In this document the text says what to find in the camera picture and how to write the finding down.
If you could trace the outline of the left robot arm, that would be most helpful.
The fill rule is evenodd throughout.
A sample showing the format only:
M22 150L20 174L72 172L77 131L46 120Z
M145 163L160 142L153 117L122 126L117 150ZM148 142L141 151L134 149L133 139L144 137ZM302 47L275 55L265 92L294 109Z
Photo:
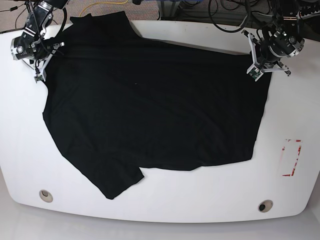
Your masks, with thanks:
M271 20L259 22L262 37L243 30L251 49L252 65L246 73L255 81L263 74L285 72L291 74L281 59L297 56L304 48L305 40L301 36L304 20L320 15L318 0L272 0Z

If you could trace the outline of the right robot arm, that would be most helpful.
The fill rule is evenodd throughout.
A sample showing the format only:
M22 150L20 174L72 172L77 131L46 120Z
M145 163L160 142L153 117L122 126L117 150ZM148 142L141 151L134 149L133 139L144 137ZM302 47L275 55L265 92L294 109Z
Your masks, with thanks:
M11 41L11 55L15 61L22 60L28 67L34 70L36 82L45 82L47 74L45 68L53 56L64 47L64 42L50 43L45 40L47 27L54 19L53 11L63 11L63 21L57 35L64 30L67 21L67 0L37 0L32 3L25 2L28 16L21 36Z

